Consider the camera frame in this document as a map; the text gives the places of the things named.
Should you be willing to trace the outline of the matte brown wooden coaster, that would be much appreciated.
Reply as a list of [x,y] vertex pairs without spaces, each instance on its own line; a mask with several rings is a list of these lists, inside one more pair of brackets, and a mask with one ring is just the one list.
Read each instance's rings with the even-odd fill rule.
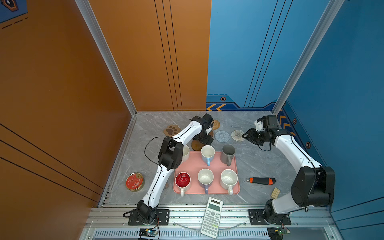
[[205,144],[201,143],[200,141],[193,140],[191,143],[191,147],[194,151],[201,151],[201,149],[205,146]]

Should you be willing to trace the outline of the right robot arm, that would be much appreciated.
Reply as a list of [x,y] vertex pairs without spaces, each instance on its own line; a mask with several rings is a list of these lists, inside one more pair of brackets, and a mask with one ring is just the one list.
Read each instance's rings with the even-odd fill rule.
[[290,213],[309,207],[322,207],[334,202],[335,171],[315,161],[285,130],[257,132],[251,128],[242,138],[261,147],[264,143],[280,150],[294,167],[297,175],[291,191],[265,204],[263,219],[269,225],[279,224]]

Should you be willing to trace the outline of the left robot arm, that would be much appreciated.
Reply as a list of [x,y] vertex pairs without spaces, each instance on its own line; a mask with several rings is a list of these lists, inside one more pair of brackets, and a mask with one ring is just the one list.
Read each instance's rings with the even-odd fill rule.
[[156,210],[160,197],[170,175],[182,163],[184,145],[190,140],[210,145],[213,142],[209,133],[213,130],[214,119],[211,115],[203,117],[195,116],[189,124],[178,134],[172,137],[164,137],[159,154],[156,175],[142,200],[137,203],[133,213],[137,213],[139,220],[149,225],[157,222]]

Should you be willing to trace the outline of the light blue rope coaster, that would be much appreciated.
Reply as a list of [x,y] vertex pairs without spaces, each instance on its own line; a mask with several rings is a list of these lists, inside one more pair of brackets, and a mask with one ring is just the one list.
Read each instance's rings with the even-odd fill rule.
[[226,143],[230,140],[230,135],[226,131],[218,131],[215,133],[215,139],[220,143]]

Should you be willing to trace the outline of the cork paw print coaster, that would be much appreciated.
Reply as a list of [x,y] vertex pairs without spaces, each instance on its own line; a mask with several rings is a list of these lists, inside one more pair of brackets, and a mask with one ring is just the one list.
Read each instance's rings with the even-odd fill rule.
[[181,128],[178,125],[169,125],[166,129],[163,130],[164,134],[168,137],[173,137],[181,131]]

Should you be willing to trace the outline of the woven rattan coaster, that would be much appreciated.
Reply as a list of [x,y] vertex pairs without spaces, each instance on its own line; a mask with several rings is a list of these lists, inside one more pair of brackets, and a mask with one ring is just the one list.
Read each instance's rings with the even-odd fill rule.
[[214,120],[213,130],[218,130],[220,126],[221,126],[220,122],[218,120]]

